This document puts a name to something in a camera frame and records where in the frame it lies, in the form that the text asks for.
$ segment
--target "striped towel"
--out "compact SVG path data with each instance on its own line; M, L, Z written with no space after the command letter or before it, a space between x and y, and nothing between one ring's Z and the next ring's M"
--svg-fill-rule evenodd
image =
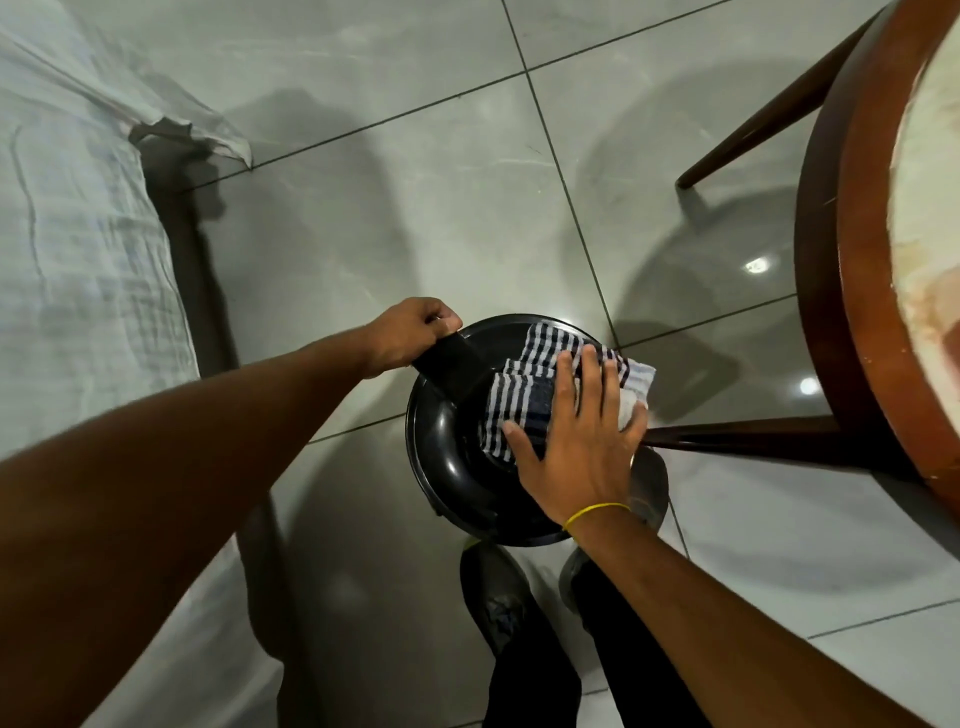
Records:
M520 358L507 360L503 371L493 378L487 396L479 434L480 448L489 457L506 463L514 460L514 454L501 430L505 420L512 420L523 427L537 455L543 457L546 433L550 426L550 410L553 407L557 354L565 351L573 354L574 384L579 399L580 358L586 343L582 337L545 322L530 327ZM647 392L656 370L607 347L600 348L598 358L616 362L616 370L620 375L619 425L623 429L630 422L636 403L640 401L646 404Z

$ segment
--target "tiled floor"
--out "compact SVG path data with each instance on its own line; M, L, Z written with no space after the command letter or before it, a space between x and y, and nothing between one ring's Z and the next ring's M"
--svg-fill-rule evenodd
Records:
M534 311L628 348L660 370L662 423L827 411L793 298L811 120L696 192L673 180L883 0L72 2L253 143L252 173L191 172L210 182L192 194L243 361L430 294L468 323ZM411 382L365 382L274 489L331 726L484 712L492 658L461 603L463 534L407 465ZM960 545L933 504L862 474L665 458L664 539L960 725ZM581 724L607 728L596 654L552 589L569 549L518 556L600 691Z

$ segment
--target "shoe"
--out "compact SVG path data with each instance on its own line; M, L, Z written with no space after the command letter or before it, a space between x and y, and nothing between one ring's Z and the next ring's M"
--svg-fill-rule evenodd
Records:
M670 507L669 479L666 464L654 450L640 447L630 467L630 510L649 528L660 531ZM580 614L573 596L573 577L588 564L590 557L577 547L560 570L557 591L564 606L575 615Z
M560 592L560 599L564 606L575 615L580 614L577 608L577 600L573 596L573 577L580 573L580 569L590 563L590 557L579 546L571 553L560 569L560 577L557 579L557 591Z
M496 544L481 541L464 549L460 585L467 609L494 657L521 630L552 630L520 566Z

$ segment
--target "chair leg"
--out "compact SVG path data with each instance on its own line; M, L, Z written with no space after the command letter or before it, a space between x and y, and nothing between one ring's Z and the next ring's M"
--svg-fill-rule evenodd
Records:
M875 18L876 15L857 28L706 157L680 175L677 186L689 189L822 106L843 64Z
M880 465L876 453L845 435L831 416L656 427L647 430L643 444L840 468L870 470Z

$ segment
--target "yellow bracelet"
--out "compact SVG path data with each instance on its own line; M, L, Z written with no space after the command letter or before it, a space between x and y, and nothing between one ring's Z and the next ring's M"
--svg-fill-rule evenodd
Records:
M618 508L626 508L628 511L630 510L630 506L627 505L626 503L594 503L593 505L589 505L586 508L581 508L579 511L577 511L572 516L570 516L570 518L566 520L566 523L564 523L564 531L569 531L570 525L574 521L579 519L581 516L583 516L585 513L589 513L590 511L595 511L597 508L606 508L609 505L615 505Z

